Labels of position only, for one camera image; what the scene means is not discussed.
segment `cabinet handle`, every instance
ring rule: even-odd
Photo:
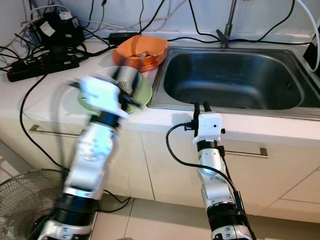
[[[268,152],[266,148],[260,148],[260,154],[258,153],[250,153],[250,152],[241,152],[241,151],[225,151],[226,154],[238,155],[238,156],[248,156],[248,157],[256,157],[268,159]]]
[[[80,134],[73,134],[73,133],[65,133],[65,132],[56,132],[56,131],[42,131],[38,130],[38,125],[33,125],[29,133],[31,134],[45,134],[45,135],[54,135],[54,136],[62,136],[62,137],[70,137],[70,138],[78,138]]]

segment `kitchen cabinet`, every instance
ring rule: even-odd
[[[279,199],[259,216],[320,223],[320,204]]]
[[[287,192],[282,199],[320,204],[320,167]]]
[[[33,125],[41,131],[53,131],[53,123],[46,121],[24,120],[28,131]],[[80,134],[83,125],[61,124],[60,131],[68,134]],[[51,161],[25,136],[17,119],[1,119],[1,139],[18,155],[36,169],[58,169]],[[61,164],[57,136],[30,133],[30,136],[58,163]],[[76,137],[62,138],[64,166],[69,166],[74,155]],[[153,200],[144,148],[139,131],[121,130],[119,144],[105,177],[106,189],[113,194],[132,196]]]
[[[156,201],[203,207],[197,169],[176,162],[169,154],[165,133],[141,133]],[[172,133],[170,146],[184,162],[197,163],[193,133]],[[269,142],[222,140],[226,150],[259,153],[266,148],[269,158],[226,155],[235,187],[241,192],[248,214],[257,215],[320,165],[320,149]]]

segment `kitchen counter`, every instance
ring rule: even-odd
[[[171,42],[171,46],[198,46],[217,47],[217,43],[205,44],[197,42]],[[89,52],[96,52],[105,48],[100,42],[87,42]],[[264,49],[289,49],[295,53],[310,76],[320,86],[319,77],[309,71],[302,55],[305,46],[285,46],[266,43],[232,43],[233,48],[264,48]],[[78,90],[67,86],[74,79],[80,79],[103,68],[114,66],[112,51],[97,57],[91,57],[80,63],[79,68],[49,74],[28,97],[24,106],[24,116],[35,121],[54,122],[53,115],[58,106],[58,121],[61,124],[85,125],[89,114],[78,101]],[[145,72],[143,75],[153,83],[157,68]],[[18,82],[9,82],[6,73],[0,75],[0,114],[1,118],[16,118],[25,93],[39,78],[30,78]],[[306,145],[319,145],[320,119],[303,120],[284,117],[255,116],[243,114],[222,113],[223,127],[227,134],[225,139],[232,138],[243,140],[244,134],[255,141],[260,136],[269,136],[270,142],[289,141],[290,144],[299,145],[301,140]],[[187,110],[157,109],[143,107],[142,111],[131,114],[131,118],[123,122],[122,126],[128,130],[166,132],[173,125],[188,121],[193,112]]]

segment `sink rim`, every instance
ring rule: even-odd
[[[313,82],[310,75],[307,73],[305,68],[302,66],[296,55],[288,49],[268,49],[268,48],[219,48],[219,47],[190,47],[190,46],[169,46],[168,54],[165,61],[159,66],[158,71],[156,73],[155,79],[152,84],[152,97],[147,104],[150,108],[158,108],[158,109],[170,109],[170,110],[187,110],[192,111],[194,106],[189,103],[184,103],[172,98],[169,94],[164,91],[164,78],[165,73],[167,71],[169,62],[176,56],[183,53],[244,53],[248,55],[262,55],[263,57],[271,58],[272,60],[282,64],[286,70],[292,75],[293,80],[296,82],[299,91],[301,93],[301,101],[305,98],[305,92],[301,86],[301,80],[292,73],[291,69],[289,69],[285,63],[281,60],[274,58],[270,55],[271,53],[281,53],[286,54],[286,56],[291,57],[291,61],[296,64],[297,70],[299,70],[300,74],[306,80],[306,84],[311,88],[312,92],[320,101],[320,89],[317,88],[317,85]],[[157,102],[155,99],[159,94],[165,94],[166,98],[170,98],[172,103],[161,103]],[[284,118],[294,118],[294,119],[310,119],[310,120],[320,120],[320,108],[317,107],[301,107],[295,106],[289,109],[283,110],[264,110],[264,109],[242,109],[242,108],[230,108],[230,107],[214,107],[211,106],[212,111],[219,113],[227,113],[227,114],[243,114],[243,115],[255,115],[255,116],[269,116],[269,117],[284,117]]]

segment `robotic arm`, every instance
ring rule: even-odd
[[[98,201],[103,193],[103,178],[108,171],[118,142],[118,127],[121,119],[128,119],[125,112],[128,104],[136,105],[131,95],[121,90],[115,80],[121,68],[112,77],[87,76],[80,86],[86,101],[101,111],[92,116],[87,130],[81,134],[70,172],[65,180],[63,195],[55,204],[50,218],[38,240],[87,240],[92,232],[93,218]],[[138,82],[138,73],[132,84],[133,93]],[[234,187],[224,161],[224,148],[220,134],[222,117],[212,113],[205,104],[205,113],[200,114],[199,104],[195,104],[193,120],[185,124],[185,130],[194,130],[193,143],[197,146],[199,164],[180,163],[198,168],[201,179],[201,194],[211,227],[212,240],[256,240],[250,228],[240,193]]]
[[[212,113],[207,102],[204,103],[206,112],[202,114],[199,104],[194,106],[193,120],[186,123],[184,129],[194,130],[193,143],[197,147],[199,165],[213,168],[198,168],[202,183],[201,195],[212,231],[211,239],[255,240],[240,192],[232,189],[232,194],[226,179],[229,178],[231,182],[224,160],[225,150],[223,146],[219,146],[220,135],[225,133],[222,129],[222,117],[218,113]]]
[[[38,240],[87,240],[90,237],[98,201],[103,193],[103,178],[118,142],[118,127],[128,104],[139,106],[131,95],[116,85],[112,77],[87,76],[80,82],[86,101],[99,109],[92,116],[87,130],[76,146],[75,159],[64,183],[63,195],[55,204],[50,218],[44,223]],[[133,76],[134,94],[138,74]]]

